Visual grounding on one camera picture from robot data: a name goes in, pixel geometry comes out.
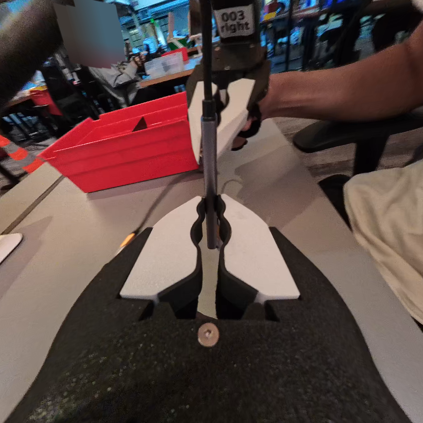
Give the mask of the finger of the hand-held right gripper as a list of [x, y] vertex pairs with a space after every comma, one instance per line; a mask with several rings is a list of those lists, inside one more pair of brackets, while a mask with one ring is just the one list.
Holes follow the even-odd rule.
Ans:
[[255, 80], [242, 78], [229, 83], [229, 102], [221, 112], [217, 127], [217, 155], [230, 149], [233, 140], [244, 127], [248, 117], [247, 106], [255, 85]]
[[203, 115], [203, 100], [204, 100], [204, 82], [198, 81], [191, 103], [188, 106], [188, 120], [189, 130], [191, 136], [191, 145], [194, 158], [197, 164], [200, 164], [200, 150], [201, 150], [201, 119]]

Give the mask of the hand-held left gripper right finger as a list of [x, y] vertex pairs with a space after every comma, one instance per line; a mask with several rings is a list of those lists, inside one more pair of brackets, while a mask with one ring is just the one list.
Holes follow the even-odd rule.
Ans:
[[217, 318], [240, 319], [252, 304], [298, 300], [299, 288], [277, 244], [280, 232], [227, 194], [218, 198], [217, 216]]

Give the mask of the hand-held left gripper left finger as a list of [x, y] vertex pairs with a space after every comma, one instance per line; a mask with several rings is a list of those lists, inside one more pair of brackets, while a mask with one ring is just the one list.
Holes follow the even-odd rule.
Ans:
[[195, 316], [203, 282], [202, 223], [203, 198], [196, 196], [149, 228], [120, 297], [165, 302], [178, 317]]

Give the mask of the grey USB hub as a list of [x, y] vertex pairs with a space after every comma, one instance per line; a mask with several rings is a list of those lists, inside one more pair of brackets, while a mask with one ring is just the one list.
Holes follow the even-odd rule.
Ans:
[[204, 204], [206, 239], [210, 250], [217, 248], [217, 114], [212, 89], [212, 7], [208, 0], [200, 1], [203, 39], [203, 81], [201, 136], [204, 168]]

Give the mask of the black cable orange plugs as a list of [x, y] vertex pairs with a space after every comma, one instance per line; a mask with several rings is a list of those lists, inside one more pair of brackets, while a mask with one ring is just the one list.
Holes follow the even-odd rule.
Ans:
[[150, 217], [163, 205], [167, 205], [167, 195], [174, 188], [182, 188], [182, 182], [203, 181], [203, 175], [199, 172], [188, 172], [174, 177], [171, 183], [167, 185], [159, 196], [153, 201], [148, 210], [145, 210], [140, 225], [135, 228], [121, 243], [118, 252], [122, 251], [125, 246], [142, 233], [143, 230], [150, 230], [152, 246], [160, 247], [165, 245], [165, 236], [169, 236], [169, 242], [173, 245], [179, 240], [184, 249], [193, 250], [189, 243], [198, 245], [195, 239], [195, 226], [201, 225], [204, 220], [204, 207], [202, 206], [203, 198], [199, 195], [191, 196], [178, 206], [175, 202], [171, 202], [172, 208], [159, 219], [155, 225], [146, 225]]

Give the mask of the person's right forearm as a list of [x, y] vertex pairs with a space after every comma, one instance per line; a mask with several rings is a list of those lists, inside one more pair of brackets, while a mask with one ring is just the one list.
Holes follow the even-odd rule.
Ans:
[[398, 45], [350, 65], [271, 75], [272, 118], [377, 121], [423, 104], [423, 26]]

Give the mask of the grey desk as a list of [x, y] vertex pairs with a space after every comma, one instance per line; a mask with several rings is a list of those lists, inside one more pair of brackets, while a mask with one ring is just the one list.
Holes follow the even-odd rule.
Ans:
[[[392, 395], [422, 422], [422, 331], [276, 124], [265, 121], [244, 149], [220, 156], [218, 171], [224, 193], [277, 227], [332, 283]], [[23, 241], [1, 264], [1, 422], [34, 381], [78, 296], [176, 176], [90, 194], [64, 178], [11, 231]], [[171, 202], [204, 193], [201, 181], [181, 185], [146, 225]]]
[[0, 233], [10, 233], [64, 179], [45, 163], [0, 199]]

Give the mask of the person's right hand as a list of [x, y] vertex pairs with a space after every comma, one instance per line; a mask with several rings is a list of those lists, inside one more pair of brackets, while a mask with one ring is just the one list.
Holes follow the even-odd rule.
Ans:
[[232, 142], [231, 151], [239, 151], [243, 149], [247, 145], [248, 139], [258, 133], [262, 122], [271, 117], [272, 100], [265, 97], [252, 109], [246, 125]]

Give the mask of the clear plastic box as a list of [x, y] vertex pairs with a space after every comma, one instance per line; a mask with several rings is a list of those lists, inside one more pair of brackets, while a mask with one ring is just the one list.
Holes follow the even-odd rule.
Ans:
[[184, 60], [182, 52], [174, 52], [167, 56], [148, 61], [144, 64], [145, 73], [151, 78], [171, 75], [184, 71]]

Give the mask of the red plastic bin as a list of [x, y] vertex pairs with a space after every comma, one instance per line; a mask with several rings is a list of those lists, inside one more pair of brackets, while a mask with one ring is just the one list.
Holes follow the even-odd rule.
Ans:
[[38, 157], [84, 193], [197, 170], [187, 95], [87, 118]]

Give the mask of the black office chair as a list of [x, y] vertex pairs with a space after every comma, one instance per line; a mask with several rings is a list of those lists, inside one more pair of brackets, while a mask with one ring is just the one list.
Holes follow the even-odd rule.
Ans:
[[293, 144], [299, 151], [307, 154], [354, 144], [356, 150], [352, 175], [356, 176], [377, 169], [390, 136], [416, 130], [422, 126], [422, 108], [379, 121], [320, 121], [297, 133], [293, 138]]

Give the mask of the person's body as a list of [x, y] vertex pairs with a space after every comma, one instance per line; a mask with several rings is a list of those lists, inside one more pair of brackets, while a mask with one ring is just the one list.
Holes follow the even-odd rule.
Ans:
[[411, 317], [423, 323], [423, 162], [362, 173], [344, 186], [352, 233]]

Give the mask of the white stand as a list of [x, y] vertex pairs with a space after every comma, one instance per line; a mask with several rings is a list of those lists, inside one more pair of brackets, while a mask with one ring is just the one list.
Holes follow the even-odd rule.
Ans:
[[0, 236], [0, 263], [13, 252], [13, 250], [21, 243], [23, 235], [20, 233], [5, 234]]

